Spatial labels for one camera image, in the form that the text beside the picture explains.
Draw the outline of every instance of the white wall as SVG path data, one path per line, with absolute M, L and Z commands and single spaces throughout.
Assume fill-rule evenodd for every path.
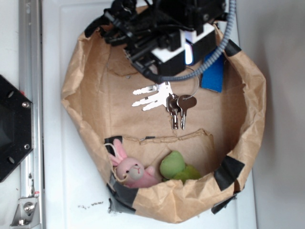
M 238 0 L 240 45 L 267 79 L 254 166 L 259 229 L 305 227 L 305 1 Z

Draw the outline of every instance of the key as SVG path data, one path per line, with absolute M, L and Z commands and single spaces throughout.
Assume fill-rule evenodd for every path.
M 195 97 L 190 97 L 190 95 L 182 95 L 178 98 L 177 104 L 181 108 L 181 128 L 182 128 L 182 130 L 184 130 L 186 111 L 189 108 L 196 106 L 197 99 Z
M 167 111 L 172 115 L 172 129 L 178 129 L 178 113 L 181 111 L 177 104 L 178 97 L 176 95 L 170 95 L 167 97 Z
M 160 105 L 164 105 L 165 107 L 167 107 L 166 98 L 168 97 L 168 94 L 173 94 L 170 83 L 164 82 L 162 84 L 158 84 L 157 90 L 158 93 L 147 96 L 139 101 L 136 101 L 132 104 L 132 106 L 140 106 L 143 104 L 148 104 L 145 107 L 143 107 L 142 109 L 143 111 L 150 110 Z
M 133 94 L 137 95 L 137 94 L 155 92 L 158 90 L 158 88 L 159 88 L 159 85 L 156 83 L 154 85 L 150 85 L 150 86 L 135 90 L 135 91 L 133 91 Z

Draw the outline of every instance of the bunny ear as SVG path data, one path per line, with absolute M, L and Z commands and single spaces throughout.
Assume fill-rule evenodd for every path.
M 123 161 L 125 158 L 127 158 L 126 151 L 123 148 L 123 145 L 119 139 L 114 139 L 113 145 L 116 149 L 116 157 L 120 160 Z
M 118 158 L 116 158 L 115 156 L 113 156 L 112 154 L 109 154 L 109 157 L 111 159 L 112 165 L 113 166 L 118 166 L 119 163 L 121 162 Z

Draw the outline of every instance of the metal bracket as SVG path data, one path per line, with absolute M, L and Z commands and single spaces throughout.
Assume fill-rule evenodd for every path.
M 32 102 L 0 75 L 0 182 L 33 149 Z
M 37 197 L 20 198 L 10 229 L 31 229 L 39 223 L 39 199 Z

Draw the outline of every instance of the plush toy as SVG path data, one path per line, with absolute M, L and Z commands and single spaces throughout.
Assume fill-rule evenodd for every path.
M 160 181 L 154 176 L 155 169 L 152 166 L 144 169 L 142 163 L 134 157 L 128 157 L 119 139 L 114 139 L 112 144 L 105 144 L 113 147 L 115 156 L 110 154 L 110 159 L 115 172 L 123 184 L 130 188 L 150 187 Z
M 194 166 L 185 164 L 184 158 L 178 151 L 172 151 L 162 160 L 160 173 L 165 180 L 181 180 L 183 183 L 188 179 L 201 178 L 199 171 Z

